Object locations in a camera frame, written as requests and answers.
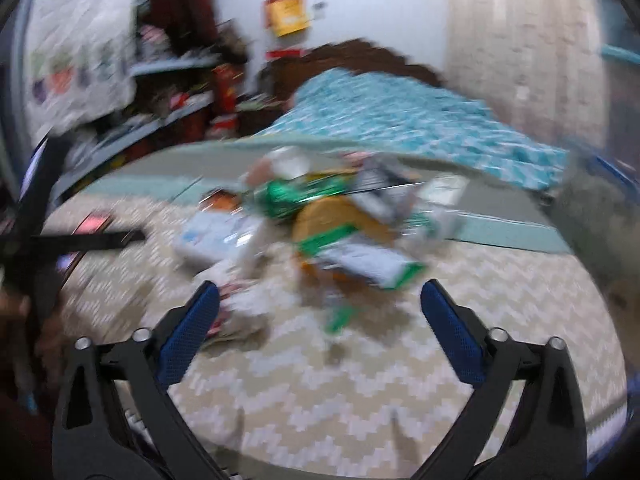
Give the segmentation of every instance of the trash pile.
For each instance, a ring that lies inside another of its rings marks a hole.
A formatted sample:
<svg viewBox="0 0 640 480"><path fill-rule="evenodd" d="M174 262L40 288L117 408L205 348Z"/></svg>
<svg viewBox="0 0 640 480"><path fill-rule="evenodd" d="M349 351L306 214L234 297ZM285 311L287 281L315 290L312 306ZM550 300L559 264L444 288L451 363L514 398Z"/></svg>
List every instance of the trash pile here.
<svg viewBox="0 0 640 480"><path fill-rule="evenodd" d="M353 316L346 288L403 288L459 227L458 212L430 202L429 185L395 157L346 153L342 161L340 168L314 171L302 150L285 146L248 169L245 192L216 189L203 197L174 250L191 265L209 267L196 279L221 289L212 342L221 331L220 340L243 338L266 324L230 304L246 295L274 224L290 229L301 270L322 291L328 335L340 333ZM236 319L242 316L244 323Z"/></svg>

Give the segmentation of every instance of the teal patterned blanket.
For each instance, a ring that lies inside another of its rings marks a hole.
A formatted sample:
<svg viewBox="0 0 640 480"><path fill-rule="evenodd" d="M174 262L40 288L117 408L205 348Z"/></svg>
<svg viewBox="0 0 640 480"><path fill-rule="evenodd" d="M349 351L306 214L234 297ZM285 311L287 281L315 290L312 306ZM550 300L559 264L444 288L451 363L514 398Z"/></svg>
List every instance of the teal patterned blanket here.
<svg viewBox="0 0 640 480"><path fill-rule="evenodd" d="M527 189L557 184L565 150L535 142L473 101L409 77L334 68L305 82L296 105L259 135L309 134L442 158Z"/></svg>

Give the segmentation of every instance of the metal screw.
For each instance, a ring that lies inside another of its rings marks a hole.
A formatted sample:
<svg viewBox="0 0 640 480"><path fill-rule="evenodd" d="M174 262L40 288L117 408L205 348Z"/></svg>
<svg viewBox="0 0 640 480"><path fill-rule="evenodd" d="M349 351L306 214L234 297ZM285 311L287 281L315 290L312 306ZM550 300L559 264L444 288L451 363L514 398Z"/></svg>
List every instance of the metal screw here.
<svg viewBox="0 0 640 480"><path fill-rule="evenodd" d="M551 339L549 339L549 344L551 345L552 348L555 348L556 350L564 350L566 348L566 343L564 342L564 339L557 336L553 336Z"/></svg>
<svg viewBox="0 0 640 480"><path fill-rule="evenodd" d="M139 328L133 333L133 341L142 343L151 339L151 330L148 328Z"/></svg>
<svg viewBox="0 0 640 480"><path fill-rule="evenodd" d="M492 328L491 330L489 330L489 338L493 339L494 341L504 343L509 338L509 334L507 334L507 331L504 329Z"/></svg>
<svg viewBox="0 0 640 480"><path fill-rule="evenodd" d="M81 337L76 340L76 344L74 346L76 347L76 350L84 350L91 346L91 340L88 337Z"/></svg>

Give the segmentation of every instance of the bed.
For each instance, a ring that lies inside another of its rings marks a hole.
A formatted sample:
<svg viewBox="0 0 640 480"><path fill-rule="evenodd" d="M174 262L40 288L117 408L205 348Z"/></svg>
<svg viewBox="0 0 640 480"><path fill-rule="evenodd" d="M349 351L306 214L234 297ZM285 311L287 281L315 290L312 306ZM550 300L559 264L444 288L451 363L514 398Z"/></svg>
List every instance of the bed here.
<svg viewBox="0 0 640 480"><path fill-rule="evenodd" d="M432 69L361 40L278 60L274 93L292 109L259 135L305 134L450 160L525 189L559 183L566 152L495 120Z"/></svg>

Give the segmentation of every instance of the curtain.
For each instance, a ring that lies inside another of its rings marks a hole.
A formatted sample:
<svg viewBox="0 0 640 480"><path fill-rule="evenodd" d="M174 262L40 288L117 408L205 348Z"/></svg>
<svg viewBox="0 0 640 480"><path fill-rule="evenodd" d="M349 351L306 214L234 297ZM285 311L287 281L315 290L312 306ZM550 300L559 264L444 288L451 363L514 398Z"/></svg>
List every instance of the curtain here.
<svg viewBox="0 0 640 480"><path fill-rule="evenodd" d="M608 85L595 0L449 0L447 87L535 140L602 147Z"/></svg>

